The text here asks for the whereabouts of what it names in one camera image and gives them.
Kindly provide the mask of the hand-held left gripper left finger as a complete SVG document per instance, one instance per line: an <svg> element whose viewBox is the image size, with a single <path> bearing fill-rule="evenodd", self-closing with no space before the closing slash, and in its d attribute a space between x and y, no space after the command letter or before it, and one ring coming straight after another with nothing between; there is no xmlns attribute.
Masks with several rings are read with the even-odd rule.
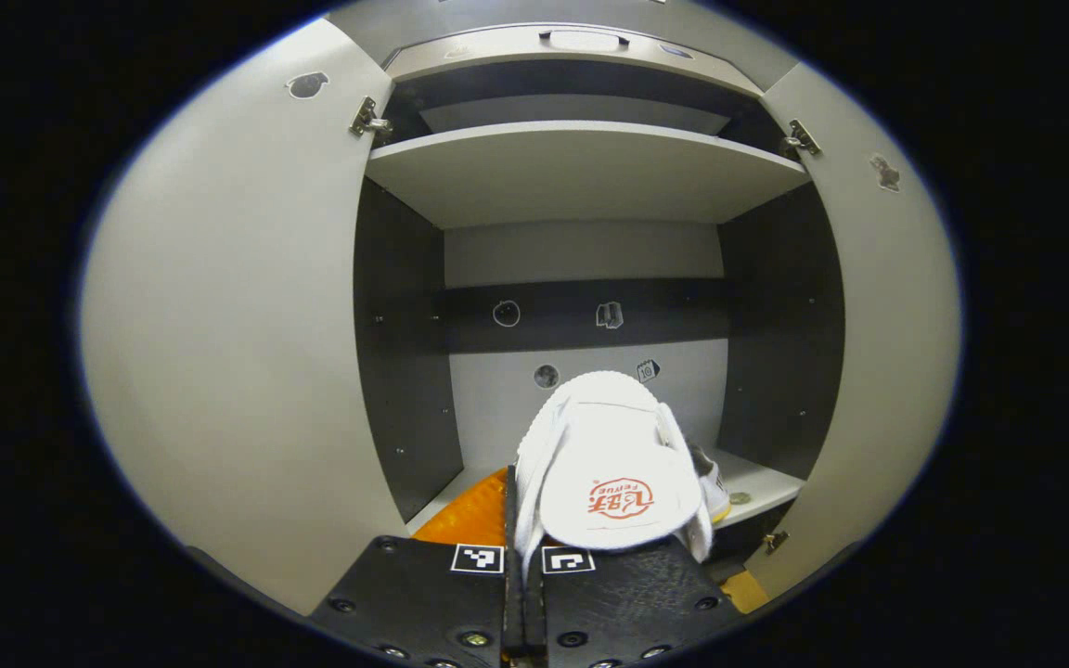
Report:
<svg viewBox="0 0 1069 668"><path fill-rule="evenodd" d="M489 473L419 535L377 535L308 621L412 668L508 668L525 646L513 470Z"/></svg>

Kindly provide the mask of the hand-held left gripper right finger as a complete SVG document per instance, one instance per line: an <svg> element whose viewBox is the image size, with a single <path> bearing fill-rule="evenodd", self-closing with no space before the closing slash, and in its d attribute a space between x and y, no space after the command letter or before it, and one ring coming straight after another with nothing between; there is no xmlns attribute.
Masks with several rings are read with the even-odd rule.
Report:
<svg viewBox="0 0 1069 668"><path fill-rule="evenodd" d="M541 545L523 587L523 659L642 668L737 630L743 617L672 535L625 552Z"/></svg>

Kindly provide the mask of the white shoe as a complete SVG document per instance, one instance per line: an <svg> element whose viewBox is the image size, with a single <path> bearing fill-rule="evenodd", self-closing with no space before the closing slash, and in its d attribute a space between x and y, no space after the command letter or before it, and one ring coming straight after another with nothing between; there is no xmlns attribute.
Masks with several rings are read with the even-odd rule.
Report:
<svg viewBox="0 0 1069 668"><path fill-rule="evenodd" d="M670 406L616 371L566 380L540 407L516 452L516 528L531 568L546 540L623 552L672 535L709 559L709 519L690 444Z"/></svg>
<svg viewBox="0 0 1069 668"><path fill-rule="evenodd" d="M699 478L710 523L716 525L724 521L731 510L729 491L724 485L717 462L709 457L699 445L690 442L690 456Z"/></svg>

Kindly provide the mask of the grey shoe cabinet door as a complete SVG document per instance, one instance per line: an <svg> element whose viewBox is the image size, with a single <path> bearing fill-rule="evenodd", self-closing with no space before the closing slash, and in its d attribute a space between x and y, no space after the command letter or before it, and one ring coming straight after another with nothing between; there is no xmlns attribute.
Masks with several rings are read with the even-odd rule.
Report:
<svg viewBox="0 0 1069 668"><path fill-rule="evenodd" d="M137 499L294 613L404 530L356 354L354 237L390 77L327 19L268 44L136 153L86 259L86 389Z"/></svg>
<svg viewBox="0 0 1069 668"><path fill-rule="evenodd" d="M856 98L814 65L766 90L797 120L843 278L843 372L826 440L779 528L747 570L772 599L858 548L915 486L952 405L963 348L961 279L947 221L920 166Z"/></svg>

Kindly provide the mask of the grey shoe cabinet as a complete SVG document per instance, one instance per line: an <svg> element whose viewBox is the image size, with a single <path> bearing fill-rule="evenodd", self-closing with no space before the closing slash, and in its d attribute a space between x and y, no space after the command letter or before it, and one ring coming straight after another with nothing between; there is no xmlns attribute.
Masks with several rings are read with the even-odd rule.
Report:
<svg viewBox="0 0 1069 668"><path fill-rule="evenodd" d="M503 469L566 380L616 371L718 464L731 510L710 568L778 548L845 356L802 124L669 72L509 62L396 82L379 127L354 317L402 521Z"/></svg>

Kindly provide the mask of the beige cabinet drawer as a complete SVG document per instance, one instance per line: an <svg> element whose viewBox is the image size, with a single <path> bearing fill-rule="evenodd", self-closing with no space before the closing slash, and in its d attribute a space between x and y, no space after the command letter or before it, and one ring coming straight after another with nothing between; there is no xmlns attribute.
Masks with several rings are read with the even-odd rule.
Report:
<svg viewBox="0 0 1069 668"><path fill-rule="evenodd" d="M735 65L696 47L614 27L513 24L400 47L383 71L396 82L445 71L509 62L597 62L669 72L753 98L764 90Z"/></svg>

